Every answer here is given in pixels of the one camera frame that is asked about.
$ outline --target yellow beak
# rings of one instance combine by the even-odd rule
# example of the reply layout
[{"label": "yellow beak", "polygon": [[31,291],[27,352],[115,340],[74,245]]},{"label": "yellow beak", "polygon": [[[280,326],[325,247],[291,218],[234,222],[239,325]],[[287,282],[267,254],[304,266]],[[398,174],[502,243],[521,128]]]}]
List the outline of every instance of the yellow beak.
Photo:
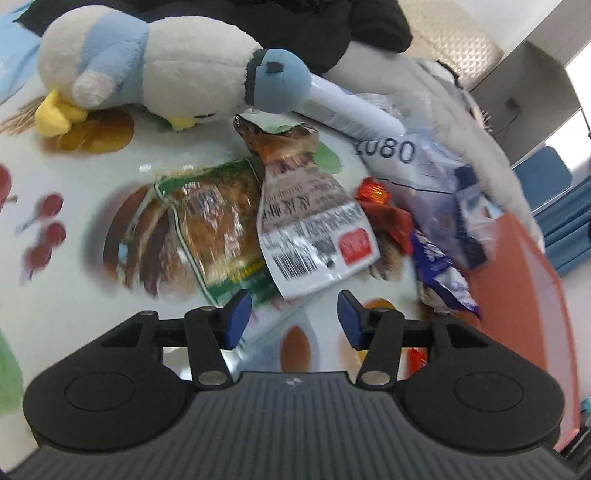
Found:
[{"label": "yellow beak", "polygon": [[44,137],[55,137],[69,132],[72,124],[82,123],[87,116],[86,110],[63,102],[54,89],[35,112],[35,125]]},{"label": "yellow beak", "polygon": [[188,116],[173,116],[171,118],[167,118],[166,120],[168,120],[170,125],[172,125],[173,130],[176,130],[177,132],[185,130],[186,128],[191,128],[197,123],[194,118],[190,118]]}]

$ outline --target black cable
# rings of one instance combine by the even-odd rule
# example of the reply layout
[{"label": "black cable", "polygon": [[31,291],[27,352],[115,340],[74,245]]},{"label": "black cable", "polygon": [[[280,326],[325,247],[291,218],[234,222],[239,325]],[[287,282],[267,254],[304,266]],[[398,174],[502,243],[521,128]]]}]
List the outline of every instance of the black cable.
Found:
[{"label": "black cable", "polygon": [[515,122],[515,120],[517,120],[517,117],[519,117],[521,115],[521,108],[517,109],[517,112],[515,113],[515,116],[511,119],[511,121],[506,124],[503,128],[501,128],[499,131],[495,132],[492,134],[492,138],[496,139],[496,136],[502,132],[504,132],[505,130],[507,130],[509,127],[511,127],[511,125],[513,125],[513,122]]},{"label": "black cable", "polygon": [[587,125],[587,130],[589,131],[589,134],[587,136],[589,138],[591,138],[591,127],[589,126],[589,121],[587,120],[587,115],[585,115],[585,110],[583,110],[582,107],[581,107],[581,113],[583,114],[583,119],[585,120],[585,125]]}]

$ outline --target black jacket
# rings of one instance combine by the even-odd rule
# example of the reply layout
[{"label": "black jacket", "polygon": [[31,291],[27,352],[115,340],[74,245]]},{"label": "black jacket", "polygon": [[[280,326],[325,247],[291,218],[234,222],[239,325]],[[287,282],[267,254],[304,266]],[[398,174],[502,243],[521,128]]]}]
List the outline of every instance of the black jacket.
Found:
[{"label": "black jacket", "polygon": [[284,48],[319,75],[344,55],[351,40],[394,52],[412,40],[396,0],[35,0],[17,20],[43,35],[57,17],[84,5],[106,5],[153,22],[200,15],[236,25],[263,48]]}]

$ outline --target red candy wrapper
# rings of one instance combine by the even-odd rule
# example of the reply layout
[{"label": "red candy wrapper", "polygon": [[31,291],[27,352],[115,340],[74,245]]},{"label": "red candy wrapper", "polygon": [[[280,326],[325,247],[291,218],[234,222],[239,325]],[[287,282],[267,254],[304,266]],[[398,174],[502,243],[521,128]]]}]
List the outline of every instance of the red candy wrapper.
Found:
[{"label": "red candy wrapper", "polygon": [[357,189],[355,199],[374,230],[387,231],[405,255],[412,255],[413,217],[406,210],[389,204],[391,196],[381,184],[370,177],[364,179]]},{"label": "red candy wrapper", "polygon": [[427,365],[426,348],[409,348],[407,353],[407,378],[417,373]]}]

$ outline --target table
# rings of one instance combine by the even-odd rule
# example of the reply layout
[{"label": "table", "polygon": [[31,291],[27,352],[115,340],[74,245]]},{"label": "table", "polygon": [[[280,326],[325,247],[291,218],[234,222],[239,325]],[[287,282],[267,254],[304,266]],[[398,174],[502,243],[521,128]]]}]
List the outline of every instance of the table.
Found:
[{"label": "table", "polygon": [[[38,77],[31,79],[0,108],[0,122],[19,106],[45,90]],[[231,122],[219,122],[176,133],[161,119],[140,108],[130,108],[135,122],[131,143],[104,155],[44,153],[43,140],[30,129],[0,135],[0,163],[12,173],[12,194],[18,203],[7,204],[0,215],[0,331],[20,364],[26,386],[41,371],[141,310],[156,310],[160,318],[178,318],[200,306],[196,299],[155,300],[145,292],[131,292],[106,284],[96,273],[102,243],[121,196],[113,192],[153,181],[154,173],[183,166],[210,166],[248,154]],[[295,124],[295,115],[251,113],[262,127]],[[349,139],[320,128],[320,139],[342,162],[335,175],[353,191],[367,176]],[[16,235],[39,198],[51,192],[64,197],[58,219],[67,229],[65,243],[53,252],[48,267],[32,281],[23,282],[23,253],[36,244],[40,225]],[[296,315],[306,316],[314,330],[318,350],[312,365],[319,371],[347,369],[339,353],[344,335],[336,318],[336,296],[350,289],[363,302],[376,297],[396,305],[407,318],[419,318],[416,279],[405,259],[397,281],[375,280],[359,274],[309,299]],[[182,374],[182,351],[168,351],[164,363]],[[7,471],[36,447],[22,410],[0,417],[0,468]]]}]

